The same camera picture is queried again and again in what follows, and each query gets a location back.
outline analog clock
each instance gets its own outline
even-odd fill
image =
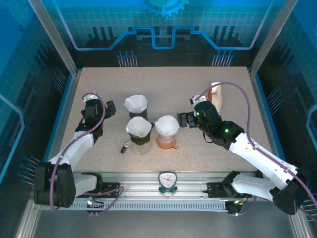
[[[158,176],[158,180],[160,185],[169,191],[175,187],[177,175],[174,172],[162,172]]]

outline beige table surface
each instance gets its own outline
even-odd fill
[[[77,172],[159,172],[201,171],[228,172],[254,171],[255,168],[241,157],[224,148],[205,143],[198,129],[181,128],[177,134],[179,149],[163,150],[156,144],[157,132],[152,130],[152,149],[137,155],[131,149],[125,154],[120,149],[129,136],[125,130],[129,113],[125,98],[142,94],[148,99],[148,119],[158,120],[164,115],[193,110],[189,99],[202,93],[212,82],[230,81],[239,84],[251,101],[251,136],[270,150],[264,124],[245,67],[115,67],[83,68],[62,146],[72,138],[81,119],[85,104],[81,97],[97,92],[105,102],[113,100],[116,114],[104,121],[104,135],[79,161]],[[247,104],[242,93],[230,85],[222,87],[223,120],[231,120],[246,128]]]

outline white paper filter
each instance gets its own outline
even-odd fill
[[[128,133],[143,138],[151,131],[152,125],[143,117],[132,118],[126,127]]]
[[[160,135],[173,136],[179,130],[179,124],[173,116],[163,116],[155,122],[155,128]]]
[[[148,107],[148,100],[143,95],[133,95],[125,99],[124,106],[131,113],[141,113]]]

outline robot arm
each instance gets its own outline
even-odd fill
[[[281,160],[254,140],[253,147],[243,128],[232,121],[223,121],[215,106],[204,96],[199,100],[196,98],[197,96],[191,100],[194,104],[193,112],[177,115],[180,126],[186,127],[189,124],[190,128],[199,128],[205,139],[208,137],[212,143],[241,156],[265,176],[255,178],[231,172],[223,181],[224,187],[227,186],[227,189],[233,189],[237,193],[251,194],[273,201],[280,210],[294,215],[307,198],[305,189],[287,171],[255,148],[260,148],[274,160],[282,163],[308,186],[311,173],[305,168],[298,169]]]
[[[88,95],[83,101],[86,102],[85,109],[81,112],[83,119],[79,122],[71,142],[68,143],[68,145],[71,145],[62,156],[55,176],[53,204],[57,207],[70,207],[75,197],[87,191],[94,190],[99,184],[96,175],[74,175],[72,172],[85,152],[103,135],[103,122],[96,129],[87,133],[94,128],[102,118],[103,108],[101,101],[98,100],[95,95]],[[107,102],[106,105],[107,108],[105,108],[106,113],[104,119],[115,114],[113,101]],[[50,180],[52,172],[64,149],[65,148],[47,163],[40,163],[36,167],[34,178],[34,202],[36,204],[50,204]]]

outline purple cable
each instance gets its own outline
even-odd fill
[[[109,193],[112,193],[112,192],[115,192],[115,191],[118,191],[120,190],[120,193],[118,195],[118,197],[115,198],[115,200],[106,208],[104,209],[103,211],[101,212],[98,212],[96,213],[96,215],[99,215],[99,214],[102,214],[102,213],[105,213],[106,211],[108,211],[111,207],[113,207],[113,205],[116,203],[116,201],[119,199],[119,197],[123,194],[124,192],[124,187],[121,186],[121,187],[118,187],[118,188],[115,188],[113,190],[110,190],[108,192],[103,192],[103,193],[90,193],[90,192],[85,192],[84,195],[87,195],[87,196],[103,196],[103,195],[107,195]]]
[[[305,189],[305,191],[307,192],[307,194],[309,195],[309,197],[311,198],[311,200],[313,201],[316,209],[317,209],[317,201],[314,198],[312,192],[309,190],[309,188],[306,186],[306,184],[296,175],[294,174],[292,171],[288,170],[288,168],[283,165],[282,163],[276,161],[271,155],[267,154],[266,152],[262,151],[260,148],[255,146],[255,143],[253,143],[251,136],[250,136],[250,120],[251,120],[251,106],[250,106],[250,100],[248,98],[247,93],[243,90],[242,87],[240,87],[238,84],[235,83],[231,83],[231,82],[220,82],[220,83],[216,83],[212,86],[210,86],[208,89],[206,89],[196,100],[200,99],[205,93],[207,93],[209,90],[211,90],[212,88],[219,86],[219,85],[232,85],[237,87],[238,89],[240,89],[240,91],[243,93],[247,104],[248,104],[248,120],[247,120],[247,138],[249,143],[257,150],[259,151],[261,154],[263,154],[264,156],[266,156],[268,159],[270,159],[271,161],[273,161],[274,163],[276,163],[277,165],[279,165],[282,169],[284,169],[285,172],[289,173],[292,177],[294,177],[299,183],[300,185]]]
[[[305,215],[308,216],[310,219],[312,219],[313,221],[317,222],[317,219],[315,217],[313,217],[311,214],[309,214],[307,211],[305,211],[303,208],[300,208],[299,210],[304,212]]]
[[[89,131],[81,134],[80,136],[78,136],[77,138],[73,139],[68,145],[66,145],[66,147],[63,149],[59,159],[56,161],[56,164],[54,166],[53,172],[52,172],[52,177],[51,177],[51,183],[50,183],[50,207],[52,211],[56,211],[58,208],[54,208],[54,203],[53,203],[53,192],[54,192],[54,179],[55,179],[55,175],[56,175],[56,171],[58,168],[58,165],[60,164],[62,157],[64,156],[64,154],[66,153],[66,151],[80,138],[82,138],[83,136],[89,134],[90,132],[92,132],[93,130],[95,130],[104,120],[105,115],[106,115],[106,109],[105,109],[105,103],[103,101],[103,99],[101,97],[99,97],[99,95],[97,93],[85,93],[82,97],[82,99],[84,99],[84,97],[86,97],[87,95],[95,95],[101,102],[102,106],[103,106],[103,114],[102,117],[100,119],[100,121],[93,127],[91,128]]]
[[[239,216],[242,216],[242,215],[244,215],[244,214],[250,212],[250,210],[251,210],[251,209],[254,207],[254,205],[256,204],[257,198],[258,198],[257,196],[254,196],[254,200],[253,200],[252,204],[250,205],[250,207],[249,207],[247,210],[245,210],[244,212],[241,212],[241,213],[239,213],[239,214],[237,214],[237,215],[231,214],[230,217],[239,217]]]

